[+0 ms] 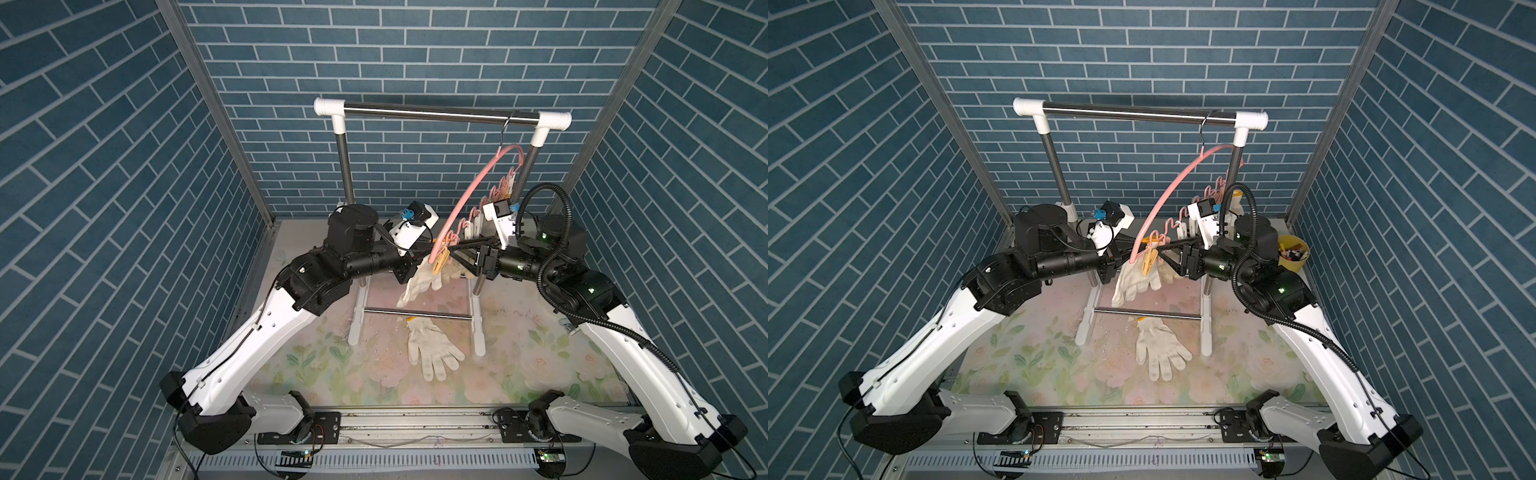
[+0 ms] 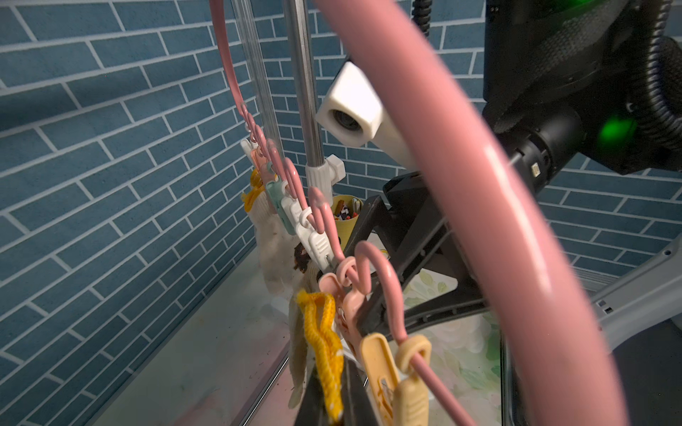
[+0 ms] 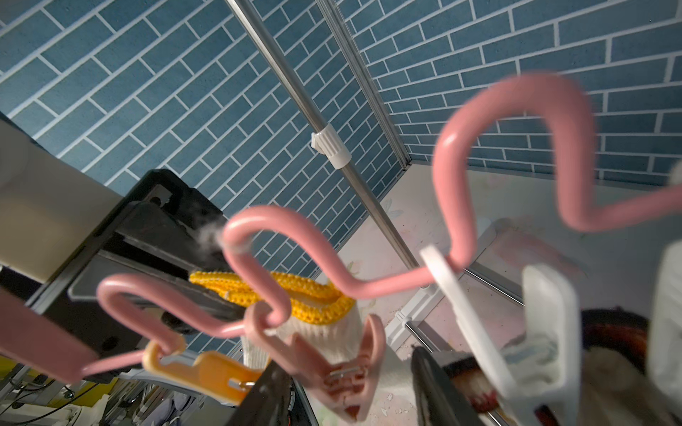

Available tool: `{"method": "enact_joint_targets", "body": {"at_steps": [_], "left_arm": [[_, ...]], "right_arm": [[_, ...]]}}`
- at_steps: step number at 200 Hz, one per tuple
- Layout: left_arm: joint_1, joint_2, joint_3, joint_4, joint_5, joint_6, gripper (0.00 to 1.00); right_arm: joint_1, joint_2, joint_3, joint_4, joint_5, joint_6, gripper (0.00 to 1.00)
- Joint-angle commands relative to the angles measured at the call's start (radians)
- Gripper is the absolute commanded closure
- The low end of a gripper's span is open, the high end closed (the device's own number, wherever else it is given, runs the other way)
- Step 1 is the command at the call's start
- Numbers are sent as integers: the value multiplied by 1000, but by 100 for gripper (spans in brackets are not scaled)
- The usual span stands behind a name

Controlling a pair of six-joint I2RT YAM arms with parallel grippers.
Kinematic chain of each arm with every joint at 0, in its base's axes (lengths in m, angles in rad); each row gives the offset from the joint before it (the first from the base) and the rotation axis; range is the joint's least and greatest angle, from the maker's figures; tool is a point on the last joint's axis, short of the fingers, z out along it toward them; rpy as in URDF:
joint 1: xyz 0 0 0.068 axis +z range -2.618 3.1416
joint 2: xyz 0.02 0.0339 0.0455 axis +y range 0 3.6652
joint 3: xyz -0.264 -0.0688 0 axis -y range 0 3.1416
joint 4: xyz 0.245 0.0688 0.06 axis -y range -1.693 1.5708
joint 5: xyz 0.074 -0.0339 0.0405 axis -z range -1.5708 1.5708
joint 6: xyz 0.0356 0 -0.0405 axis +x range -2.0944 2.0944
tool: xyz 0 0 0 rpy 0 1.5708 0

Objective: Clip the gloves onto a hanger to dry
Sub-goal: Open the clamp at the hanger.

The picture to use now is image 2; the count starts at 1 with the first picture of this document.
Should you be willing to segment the white cotton glove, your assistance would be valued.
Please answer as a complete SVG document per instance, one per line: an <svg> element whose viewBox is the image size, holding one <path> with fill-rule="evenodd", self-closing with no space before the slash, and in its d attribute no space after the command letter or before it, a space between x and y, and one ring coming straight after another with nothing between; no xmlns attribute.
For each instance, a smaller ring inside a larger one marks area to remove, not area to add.
<svg viewBox="0 0 682 426"><path fill-rule="evenodd" d="M291 297L301 278L295 269L294 248L298 240L284 228L279 215L271 207L266 185L256 170L249 177L250 190L242 194L244 210L254 226L259 252L259 265L266 288L274 296Z"/></svg>
<svg viewBox="0 0 682 426"><path fill-rule="evenodd" d="M309 293L301 289L292 301L298 307L291 312L289 372L293 389L289 407L294 408L303 396L308 353L312 351L328 422L339 425L344 415L341 376L345 362L343 346L335 331L336 300L329 293Z"/></svg>

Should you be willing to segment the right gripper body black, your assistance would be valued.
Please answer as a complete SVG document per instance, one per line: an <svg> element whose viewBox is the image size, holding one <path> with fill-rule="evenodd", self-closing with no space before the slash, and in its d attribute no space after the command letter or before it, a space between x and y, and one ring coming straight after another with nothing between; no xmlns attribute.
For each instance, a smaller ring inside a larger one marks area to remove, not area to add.
<svg viewBox="0 0 682 426"><path fill-rule="evenodd" d="M376 233L401 287L426 269L456 280L456 288L405 311L405 328L414 333L440 323L488 310L478 283L418 172L389 180L382 195L369 197L357 217L344 254L353 255L361 241Z"/></svg>

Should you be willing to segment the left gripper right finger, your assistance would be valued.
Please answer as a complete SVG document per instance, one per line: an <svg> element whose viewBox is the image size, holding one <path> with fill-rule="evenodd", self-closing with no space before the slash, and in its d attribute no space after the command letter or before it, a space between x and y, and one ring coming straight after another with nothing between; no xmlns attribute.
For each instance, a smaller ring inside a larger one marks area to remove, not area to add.
<svg viewBox="0 0 682 426"><path fill-rule="evenodd" d="M344 426L378 426L378 419L366 390L367 377L355 361L345 358L341 376Z"/></svg>

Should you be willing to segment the pink clip hanger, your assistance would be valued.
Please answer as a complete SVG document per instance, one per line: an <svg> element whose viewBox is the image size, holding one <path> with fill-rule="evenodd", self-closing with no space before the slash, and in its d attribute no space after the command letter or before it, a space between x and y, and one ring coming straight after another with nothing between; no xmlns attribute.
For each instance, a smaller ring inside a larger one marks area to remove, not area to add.
<svg viewBox="0 0 682 426"><path fill-rule="evenodd" d="M317 1L408 144L440 212L511 341L538 425L629 425L622 385L600 326L542 213L488 126L394 1ZM390 425L426 425L429 391L457 425L475 425L430 366L432 346L408 336L401 284L361 241L341 271L345 307L365 302L371 267L387 298L385 337L360 342L378 409Z"/></svg>

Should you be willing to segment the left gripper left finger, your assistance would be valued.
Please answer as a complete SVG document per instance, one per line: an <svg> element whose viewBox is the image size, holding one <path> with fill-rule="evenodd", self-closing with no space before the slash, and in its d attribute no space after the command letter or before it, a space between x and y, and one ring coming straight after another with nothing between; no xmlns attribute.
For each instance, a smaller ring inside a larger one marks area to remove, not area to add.
<svg viewBox="0 0 682 426"><path fill-rule="evenodd" d="M323 387L318 374L312 372L301 401L295 426L327 426L329 419L324 404Z"/></svg>

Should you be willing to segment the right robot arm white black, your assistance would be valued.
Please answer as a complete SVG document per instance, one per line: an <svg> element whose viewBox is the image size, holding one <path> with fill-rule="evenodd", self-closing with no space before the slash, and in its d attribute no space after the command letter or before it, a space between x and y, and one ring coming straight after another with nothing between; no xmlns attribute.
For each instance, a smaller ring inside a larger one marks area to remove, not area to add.
<svg viewBox="0 0 682 426"><path fill-rule="evenodd" d="M490 1L483 116L531 193L577 155L622 175L681 168L681 51L664 35L668 1ZM459 289L408 309L415 332L488 305L422 175L388 181L348 250L371 231L401 284L445 266Z"/></svg>

